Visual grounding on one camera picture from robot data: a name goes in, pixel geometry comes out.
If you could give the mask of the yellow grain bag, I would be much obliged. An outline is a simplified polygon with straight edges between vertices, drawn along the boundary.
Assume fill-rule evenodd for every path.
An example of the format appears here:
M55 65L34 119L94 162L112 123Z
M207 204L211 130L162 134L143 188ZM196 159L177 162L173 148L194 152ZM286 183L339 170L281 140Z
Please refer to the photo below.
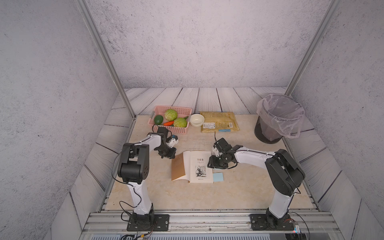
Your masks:
M205 118L202 133L237 132L239 126L233 112L200 112Z

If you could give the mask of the right aluminium frame post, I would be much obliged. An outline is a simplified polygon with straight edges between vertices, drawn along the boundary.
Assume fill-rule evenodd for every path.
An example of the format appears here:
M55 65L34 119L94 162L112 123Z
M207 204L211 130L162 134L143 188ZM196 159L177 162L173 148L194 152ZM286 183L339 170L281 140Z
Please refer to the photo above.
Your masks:
M325 12L325 15L324 15L322 21L320 22L319 27L317 28L312 40L310 41L310 44L309 44L305 54L303 55L303 58L299 64L299 66L297 67L292 79L290 80L290 82L286 88L286 92L285 92L286 96L292 95L292 93L293 93L295 87L297 86L298 82L300 81L306 67L308 66L309 62L311 61L311 59L312 59L312 57L313 57L313 55L317 49L317 46L321 42L324 34L326 33L329 25L332 22L332 19L334 18L335 14L337 13L341 2L342 2L341 0L332 0L330 2L330 5L329 5L327 11Z

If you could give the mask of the green cabbage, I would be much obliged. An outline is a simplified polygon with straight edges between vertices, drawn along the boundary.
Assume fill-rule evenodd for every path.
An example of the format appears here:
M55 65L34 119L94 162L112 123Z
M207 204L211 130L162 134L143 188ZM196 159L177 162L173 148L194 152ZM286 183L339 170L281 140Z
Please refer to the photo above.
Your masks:
M168 120L169 122L170 121L174 121L175 119L178 118L178 113L176 110L174 109L168 109L165 111L164 113L164 117L166 120Z
M177 127L177 128L186 128L188 125L188 122L185 118L177 118L174 120L173 125L174 127Z

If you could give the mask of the red chili pepper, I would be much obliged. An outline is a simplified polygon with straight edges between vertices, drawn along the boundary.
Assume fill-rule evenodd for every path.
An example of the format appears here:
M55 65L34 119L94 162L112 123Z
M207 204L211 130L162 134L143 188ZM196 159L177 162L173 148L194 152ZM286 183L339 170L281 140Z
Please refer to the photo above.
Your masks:
M174 121L163 123L163 126L173 126Z

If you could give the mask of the black trash bin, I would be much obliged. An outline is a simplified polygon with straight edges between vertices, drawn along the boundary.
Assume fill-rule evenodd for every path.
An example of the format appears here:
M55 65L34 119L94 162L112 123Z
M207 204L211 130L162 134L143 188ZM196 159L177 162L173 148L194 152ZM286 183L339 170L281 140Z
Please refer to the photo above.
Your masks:
M276 144L282 139L282 136L268 126L261 117L258 117L254 133L261 142L266 144Z

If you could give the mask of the aluminium mounting rail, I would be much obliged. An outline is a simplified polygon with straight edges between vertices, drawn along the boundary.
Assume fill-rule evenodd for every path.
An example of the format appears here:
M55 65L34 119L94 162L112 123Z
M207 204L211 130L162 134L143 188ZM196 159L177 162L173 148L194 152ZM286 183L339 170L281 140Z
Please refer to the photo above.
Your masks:
M263 210L213 210L156 211L157 215L168 215L168 234L253 234L257 226L257 214ZM289 223L309 239L327 234L332 240L344 239L334 217L329 212L312 209L289 211ZM91 213L86 220L83 234L127 234L128 221L118 211Z

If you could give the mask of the left aluminium frame post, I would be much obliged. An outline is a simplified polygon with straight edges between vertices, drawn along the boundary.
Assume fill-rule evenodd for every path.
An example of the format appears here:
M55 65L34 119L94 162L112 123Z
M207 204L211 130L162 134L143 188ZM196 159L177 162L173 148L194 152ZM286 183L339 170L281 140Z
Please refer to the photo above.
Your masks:
M116 71L116 69L112 63L112 60L108 54L108 51L107 51L107 49L103 43L103 40L100 36L100 33L97 29L97 26L94 22L94 19L91 15L91 12L87 6L86 1L76 0L76 4L78 5L80 13L81 13L81 15L85 21L85 24L87 25L87 28L91 34L91 37L92 37L94 43L96 44L96 47L97 47L97 49L98 49L98 51L102 57L104 64L107 67L107 70L108 70L108 72L112 78L112 81L114 82L114 84L117 88L117 91L118 91L120 97L122 98L122 101L123 101L125 107L128 109L131 117L133 119L136 119L136 114L135 114L135 112L134 112L134 110L130 104L130 101L129 101L127 95L126 95L126 92L125 92L123 85L120 81L120 78L118 76L118 73L117 73L117 71Z

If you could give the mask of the front green cabbage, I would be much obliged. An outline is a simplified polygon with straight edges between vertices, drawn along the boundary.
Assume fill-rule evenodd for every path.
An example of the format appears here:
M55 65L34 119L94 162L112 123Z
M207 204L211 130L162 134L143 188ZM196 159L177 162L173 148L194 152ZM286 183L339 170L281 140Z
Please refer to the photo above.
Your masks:
M173 125L174 127L177 127L177 128L186 128L188 125L188 122L185 118L177 118L174 120Z

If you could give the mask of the dark green avocado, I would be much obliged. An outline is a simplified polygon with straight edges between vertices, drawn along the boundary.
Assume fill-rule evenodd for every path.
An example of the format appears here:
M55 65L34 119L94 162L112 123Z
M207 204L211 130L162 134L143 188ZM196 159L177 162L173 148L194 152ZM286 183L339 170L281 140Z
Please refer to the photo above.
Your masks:
M154 124L155 125L162 125L163 121L164 121L164 117L162 115L156 115L154 117Z

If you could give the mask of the lower blue sticky note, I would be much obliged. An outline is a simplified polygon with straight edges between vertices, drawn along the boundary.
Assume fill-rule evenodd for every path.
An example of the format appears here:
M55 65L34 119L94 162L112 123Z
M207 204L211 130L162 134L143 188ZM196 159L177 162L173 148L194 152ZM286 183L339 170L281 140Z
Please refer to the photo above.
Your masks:
M223 182L224 181L224 174L223 173L213 173L213 182Z

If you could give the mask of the aluminium frame post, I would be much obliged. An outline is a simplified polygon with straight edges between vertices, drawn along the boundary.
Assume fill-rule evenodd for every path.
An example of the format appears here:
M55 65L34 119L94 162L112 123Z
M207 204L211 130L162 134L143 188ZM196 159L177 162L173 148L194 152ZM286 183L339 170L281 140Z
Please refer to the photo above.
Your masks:
M325 12L325 15L324 15L322 21L320 22L319 27L317 28L312 40L310 41L310 44L309 44L305 54L303 55L303 58L299 64L299 66L297 67L292 79L290 80L290 82L286 88L286 92L285 92L286 96L292 95L292 93L293 93L295 87L297 86L298 82L300 81L306 67L308 66L309 62L311 61L311 59L312 59L312 57L313 57L313 55L317 49L317 46L321 42L324 34L326 33L329 25L332 22L332 19L334 18L335 14L337 13L341 2L342 2L341 0L332 0L330 2L330 5L329 5L327 11Z
M135 114L135 112L134 112L134 110L130 104L130 101L129 101L127 95L126 95L126 92L125 92L123 85L120 81L120 78L118 76L118 73L117 73L117 71L116 71L116 69L112 63L112 60L108 54L108 51L107 51L107 49L103 43L103 40L100 36L100 33L97 29L97 26L94 22L94 19L91 15L91 12L87 6L86 1L76 0L76 4L78 5L80 13L81 13L81 15L85 21L85 24L87 25L87 28L91 34L91 37L92 37L94 43L96 44L96 47L97 47L97 49L98 49L98 51L102 57L104 64L107 67L107 70L108 70L108 72L112 78L112 81L114 82L114 84L117 88L117 91L118 91L120 97L122 98L122 101L123 101L125 107L128 109L131 117L133 119L136 119L136 114Z

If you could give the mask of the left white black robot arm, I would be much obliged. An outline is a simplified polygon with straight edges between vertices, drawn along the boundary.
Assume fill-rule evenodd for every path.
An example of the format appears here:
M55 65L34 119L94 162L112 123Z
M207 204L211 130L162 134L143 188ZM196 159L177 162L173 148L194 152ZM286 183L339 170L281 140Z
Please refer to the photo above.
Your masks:
M158 127L154 133L136 143L125 143L120 157L117 174L121 183L128 186L133 200L132 213L129 215L129 228L149 229L155 225L156 215L153 203L148 195L146 179L150 171L150 153L157 151L161 158L174 159L175 145L179 142L176 135L165 127Z

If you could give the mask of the brown black paperback book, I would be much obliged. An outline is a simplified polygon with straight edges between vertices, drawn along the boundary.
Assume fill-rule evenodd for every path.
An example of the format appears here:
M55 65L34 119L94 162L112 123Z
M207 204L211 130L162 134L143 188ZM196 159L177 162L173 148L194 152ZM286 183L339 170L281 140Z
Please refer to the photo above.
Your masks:
M213 169L208 167L211 156L209 151L185 151L175 156L171 164L171 180L212 184L214 182Z

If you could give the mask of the pink plastic basket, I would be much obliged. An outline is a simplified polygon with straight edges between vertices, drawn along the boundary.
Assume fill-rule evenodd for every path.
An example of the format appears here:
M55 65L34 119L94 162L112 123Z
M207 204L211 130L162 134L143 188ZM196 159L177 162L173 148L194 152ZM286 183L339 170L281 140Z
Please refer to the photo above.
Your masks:
M155 106L148 124L158 127L165 127L174 134L186 134L189 127L189 117L192 109L186 107Z

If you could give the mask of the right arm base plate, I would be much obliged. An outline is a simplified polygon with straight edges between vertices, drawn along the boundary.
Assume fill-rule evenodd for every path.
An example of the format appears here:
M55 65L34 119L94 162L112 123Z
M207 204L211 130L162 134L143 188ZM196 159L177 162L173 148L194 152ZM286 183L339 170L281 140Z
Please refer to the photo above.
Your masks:
M281 219L277 219L274 215L251 214L250 222L253 231L293 231L295 229L295 222L288 214Z

